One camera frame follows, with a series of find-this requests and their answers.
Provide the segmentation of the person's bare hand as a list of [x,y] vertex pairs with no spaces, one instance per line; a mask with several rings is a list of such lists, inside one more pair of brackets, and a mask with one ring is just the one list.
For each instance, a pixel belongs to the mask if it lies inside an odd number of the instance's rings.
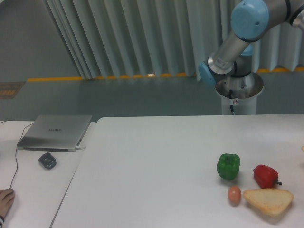
[[15,199],[13,189],[0,190],[0,216],[5,218]]

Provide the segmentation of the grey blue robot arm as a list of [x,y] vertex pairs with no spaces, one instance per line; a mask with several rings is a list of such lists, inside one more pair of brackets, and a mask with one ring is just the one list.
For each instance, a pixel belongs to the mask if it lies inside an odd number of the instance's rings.
[[231,13],[228,37],[198,66],[201,79],[208,85],[215,85],[229,76],[245,77],[250,74],[252,51],[249,45],[283,22],[304,28],[302,0],[241,1]]

